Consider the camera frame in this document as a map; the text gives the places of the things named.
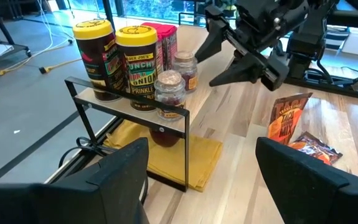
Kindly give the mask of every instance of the yellow cloth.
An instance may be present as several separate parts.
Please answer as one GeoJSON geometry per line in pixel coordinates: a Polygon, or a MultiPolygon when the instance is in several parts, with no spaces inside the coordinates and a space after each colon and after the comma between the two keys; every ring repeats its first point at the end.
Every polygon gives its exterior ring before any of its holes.
{"type": "MultiPolygon", "coordinates": [[[[147,127],[125,120],[107,135],[104,145],[120,149],[140,137],[148,138],[148,170],[184,184],[184,139],[172,147],[162,147],[153,141],[147,127]]],[[[203,192],[220,157],[223,143],[190,135],[189,146],[189,185],[203,192]]]]}

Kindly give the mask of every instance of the yellow cord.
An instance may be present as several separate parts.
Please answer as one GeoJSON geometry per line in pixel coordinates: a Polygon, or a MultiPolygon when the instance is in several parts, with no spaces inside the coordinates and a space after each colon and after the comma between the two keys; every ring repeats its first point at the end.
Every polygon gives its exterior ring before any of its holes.
{"type": "Polygon", "coordinates": [[[82,60],[81,58],[78,58],[78,59],[75,59],[75,60],[71,60],[71,61],[68,61],[68,62],[63,62],[63,63],[60,63],[58,65],[53,65],[53,66],[49,66],[49,67],[42,67],[40,68],[41,72],[43,74],[46,74],[46,73],[49,73],[51,70],[55,69],[55,68],[58,68],[58,67],[61,67],[61,66],[64,66],[64,65],[67,65],[69,63],[73,63],[73,62],[77,62],[79,60],[82,60]]]}
{"type": "Polygon", "coordinates": [[[21,67],[24,66],[26,63],[28,63],[32,58],[34,58],[34,57],[36,57],[36,56],[38,56],[38,55],[40,55],[40,54],[42,54],[42,53],[50,52],[50,51],[53,51],[53,50],[62,49],[62,48],[64,48],[64,47],[69,46],[70,44],[71,44],[71,43],[68,42],[67,45],[58,46],[58,47],[53,47],[53,48],[50,48],[50,49],[48,49],[48,50],[44,50],[44,51],[41,51],[41,52],[39,52],[39,53],[36,53],[36,54],[32,55],[31,57],[29,57],[29,58],[27,58],[27,59],[25,59],[25,60],[22,60],[21,62],[16,63],[15,65],[12,65],[12,66],[10,66],[10,67],[8,67],[8,68],[6,68],[6,69],[0,70],[0,75],[4,75],[4,74],[6,74],[6,73],[8,73],[8,72],[15,71],[15,70],[17,70],[18,68],[21,68],[21,67]]]}

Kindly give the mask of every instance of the taco mix packet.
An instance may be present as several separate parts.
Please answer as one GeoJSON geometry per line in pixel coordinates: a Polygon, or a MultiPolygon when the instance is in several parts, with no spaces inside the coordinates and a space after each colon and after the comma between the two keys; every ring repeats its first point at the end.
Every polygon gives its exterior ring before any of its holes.
{"type": "Polygon", "coordinates": [[[277,99],[274,102],[268,127],[268,138],[288,145],[304,106],[313,93],[277,99]]]}
{"type": "Polygon", "coordinates": [[[320,139],[314,137],[308,132],[301,134],[298,139],[288,146],[320,159],[328,165],[332,165],[343,156],[342,153],[339,153],[334,148],[322,143],[320,139]]]}

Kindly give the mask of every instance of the floor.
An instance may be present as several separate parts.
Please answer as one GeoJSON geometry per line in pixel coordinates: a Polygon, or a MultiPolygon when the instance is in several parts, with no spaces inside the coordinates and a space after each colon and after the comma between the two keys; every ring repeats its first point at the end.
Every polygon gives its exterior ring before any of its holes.
{"type": "MultiPolygon", "coordinates": [[[[136,19],[117,18],[117,27],[139,24],[136,19]]],[[[6,22],[13,39],[18,44],[26,44],[32,52],[46,48],[50,44],[49,32],[43,24],[32,21],[6,22]]],[[[63,35],[60,27],[51,26],[54,33],[63,35]]],[[[54,44],[65,37],[53,36],[54,44]]],[[[343,59],[343,65],[358,69],[358,57],[354,55],[331,55],[328,58],[343,59]]],[[[1,67],[15,64],[26,56],[16,54],[0,63],[1,67]]],[[[81,62],[53,70],[41,75],[38,68],[55,65],[80,58],[75,45],[44,53],[21,69],[0,77],[0,168],[22,153],[36,140],[50,131],[75,111],[72,100],[64,84],[64,78],[75,76],[86,78],[81,62]]],[[[88,111],[94,129],[100,128],[111,116],[97,111],[88,111]]],[[[60,156],[75,146],[75,139],[85,135],[79,119],[68,125],[49,142],[36,150],[18,166],[4,175],[0,182],[43,182],[57,168],[60,156]]]]}

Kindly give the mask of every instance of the glass jar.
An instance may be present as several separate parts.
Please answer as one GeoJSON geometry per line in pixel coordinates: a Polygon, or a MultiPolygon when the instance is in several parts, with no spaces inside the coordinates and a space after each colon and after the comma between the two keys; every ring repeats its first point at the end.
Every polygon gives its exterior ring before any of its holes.
{"type": "Polygon", "coordinates": [[[193,92],[198,85],[197,59],[187,51],[174,54],[173,70],[178,71],[186,83],[187,93],[193,92]]]}
{"type": "Polygon", "coordinates": [[[154,142],[162,147],[172,147],[174,146],[178,141],[179,137],[176,137],[172,134],[165,133],[163,131],[157,130],[157,129],[149,129],[149,133],[154,140],[154,142]]]}
{"type": "MultiPolygon", "coordinates": [[[[184,108],[186,102],[186,89],[184,79],[179,72],[168,70],[158,75],[155,81],[155,100],[165,103],[167,105],[178,106],[184,108]]],[[[157,109],[158,116],[167,121],[175,121],[182,116],[170,111],[157,109]]],[[[149,133],[154,142],[162,147],[174,146],[179,137],[172,134],[165,133],[163,128],[149,129],[149,133]]]]}
{"type": "MultiPolygon", "coordinates": [[[[162,72],[158,75],[154,86],[156,101],[184,108],[186,101],[185,81],[179,72],[174,70],[162,72]]],[[[157,109],[157,113],[160,118],[167,121],[175,121],[182,118],[177,113],[162,109],[157,109]]]]}

